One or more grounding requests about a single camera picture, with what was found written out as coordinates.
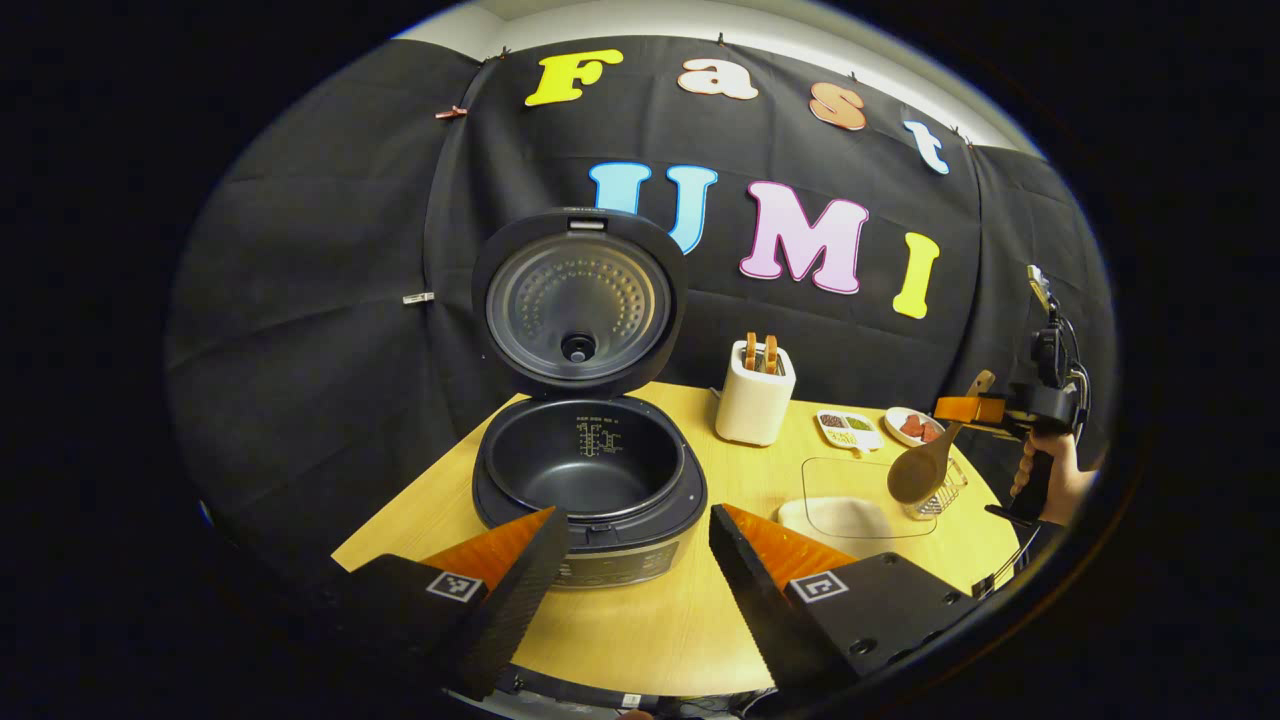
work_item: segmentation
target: white bowl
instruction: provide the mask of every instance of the white bowl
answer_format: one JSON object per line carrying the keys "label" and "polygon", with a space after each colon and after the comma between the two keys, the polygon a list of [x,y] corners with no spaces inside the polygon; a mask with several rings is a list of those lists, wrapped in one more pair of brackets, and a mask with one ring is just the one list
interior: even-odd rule
{"label": "white bowl", "polygon": [[911,410],[910,407],[890,407],[888,410],[884,411],[884,418],[882,419],[884,429],[888,432],[888,434],[893,436],[899,442],[901,442],[908,447],[920,447],[922,445],[924,445],[924,441],[922,441],[920,438],[914,438],[899,429],[899,427],[901,427],[902,423],[905,423],[906,419],[911,415],[919,415],[923,423],[932,424],[933,429],[938,430],[938,433],[946,432],[946,428],[943,428],[941,423],[938,423],[933,418],[929,418],[924,413],[920,413],[918,410]]}

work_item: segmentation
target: small white plate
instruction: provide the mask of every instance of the small white plate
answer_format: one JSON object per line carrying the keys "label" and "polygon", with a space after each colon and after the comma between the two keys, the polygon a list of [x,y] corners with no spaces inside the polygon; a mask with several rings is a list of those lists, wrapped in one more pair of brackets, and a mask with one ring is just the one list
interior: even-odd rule
{"label": "small white plate", "polygon": [[[822,423],[823,415],[835,415],[845,421],[846,428],[832,428]],[[817,414],[818,428],[822,433],[827,436],[827,442],[835,445],[836,447],[858,450],[879,450],[884,447],[884,437],[879,434],[876,429],[876,423],[873,423],[865,415],[859,415],[858,413],[845,413],[844,410],[832,410],[829,407],[823,407]],[[865,430],[856,429],[854,421],[858,421],[867,427]]]}
{"label": "small white plate", "polygon": [[933,418],[929,418],[924,413],[918,413],[915,410],[911,410],[910,407],[890,407],[888,410],[884,411],[884,418],[882,419],[884,429],[888,430],[888,434],[893,436],[899,442],[901,442],[908,447],[920,447],[922,445],[924,445],[924,441],[922,441],[920,438],[914,438],[899,429],[900,427],[902,427],[902,423],[906,423],[906,419],[911,415],[919,415],[922,421],[932,424],[933,429],[938,430],[940,433],[946,432],[946,428],[943,428],[941,423],[938,423]]}

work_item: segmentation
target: wooden spoon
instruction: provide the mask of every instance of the wooden spoon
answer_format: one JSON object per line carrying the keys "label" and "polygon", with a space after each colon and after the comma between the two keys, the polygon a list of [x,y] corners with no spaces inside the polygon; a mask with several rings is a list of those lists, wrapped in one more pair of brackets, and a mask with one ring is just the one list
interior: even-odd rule
{"label": "wooden spoon", "polygon": [[[966,396],[977,396],[996,380],[991,370],[983,370],[969,386]],[[956,438],[964,423],[951,423],[947,430],[933,442],[913,447],[897,456],[888,469],[888,493],[904,505],[924,502],[947,479],[947,456],[951,442]]]}

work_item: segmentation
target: pink letter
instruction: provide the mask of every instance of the pink letter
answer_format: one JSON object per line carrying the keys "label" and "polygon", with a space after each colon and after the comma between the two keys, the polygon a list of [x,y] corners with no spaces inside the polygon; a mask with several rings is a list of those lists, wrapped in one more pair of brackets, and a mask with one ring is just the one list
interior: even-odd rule
{"label": "pink letter", "polygon": [[744,275],[773,279],[782,275],[777,261],[778,245],[786,255],[791,279],[800,282],[822,254],[822,266],[813,284],[831,292],[858,292],[858,237],[869,214],[849,200],[832,200],[812,227],[794,190],[776,182],[753,182],[746,192],[759,208],[755,218],[755,245],[751,255],[739,263]]}

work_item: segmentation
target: wooden table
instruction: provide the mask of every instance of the wooden table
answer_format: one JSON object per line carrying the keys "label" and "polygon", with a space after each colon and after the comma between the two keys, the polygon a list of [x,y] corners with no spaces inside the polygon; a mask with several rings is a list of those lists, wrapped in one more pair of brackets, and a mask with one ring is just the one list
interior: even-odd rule
{"label": "wooden table", "polygon": [[[838,406],[792,401],[778,441],[762,448],[716,436],[718,400],[709,389],[649,383],[631,395],[653,402],[680,427],[707,475],[708,507],[730,502],[774,518],[783,502],[804,497],[805,460],[852,459],[850,451],[827,445],[814,421],[819,407]],[[884,414],[844,410],[861,413],[877,425]],[[471,471],[488,424],[485,420],[387,503],[334,551],[333,559],[347,570],[384,552],[419,560],[485,532],[471,503]],[[892,462],[906,448],[888,433],[881,434],[884,448],[869,459]],[[932,533],[888,541],[887,547],[968,592],[1018,550],[1018,539],[1007,520],[983,510],[996,498],[978,471],[959,450],[952,450],[952,457],[969,486],[937,519]],[[772,687],[708,546],[709,515],[698,521],[689,551],[660,578],[620,588],[548,592],[512,662],[628,693],[703,696]]]}

